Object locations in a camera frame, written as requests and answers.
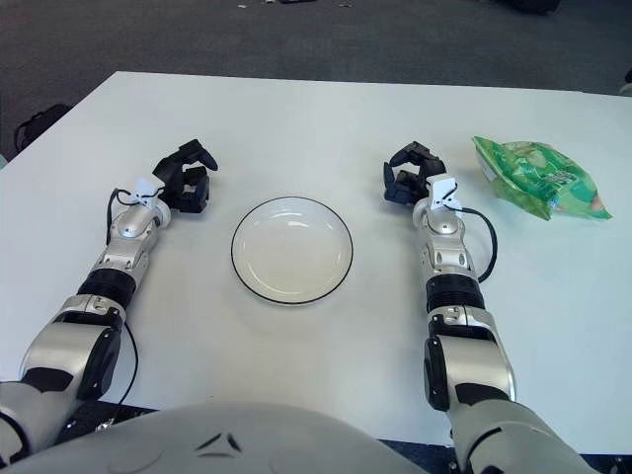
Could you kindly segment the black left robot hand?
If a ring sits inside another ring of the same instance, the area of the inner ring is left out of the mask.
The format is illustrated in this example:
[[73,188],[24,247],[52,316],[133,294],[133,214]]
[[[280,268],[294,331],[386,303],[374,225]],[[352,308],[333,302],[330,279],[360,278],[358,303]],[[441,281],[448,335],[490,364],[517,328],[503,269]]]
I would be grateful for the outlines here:
[[170,209],[201,213],[209,199],[209,171],[218,165],[197,139],[161,159],[149,179],[141,179],[133,199],[153,206],[158,199]]

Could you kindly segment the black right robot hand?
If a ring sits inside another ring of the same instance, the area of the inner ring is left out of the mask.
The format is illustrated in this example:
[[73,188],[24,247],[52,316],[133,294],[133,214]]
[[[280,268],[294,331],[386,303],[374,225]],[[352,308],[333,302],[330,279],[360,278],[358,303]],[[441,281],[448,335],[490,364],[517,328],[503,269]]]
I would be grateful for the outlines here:
[[458,185],[443,162],[429,148],[413,141],[383,164],[384,198],[400,204],[423,201],[429,209],[462,210]]

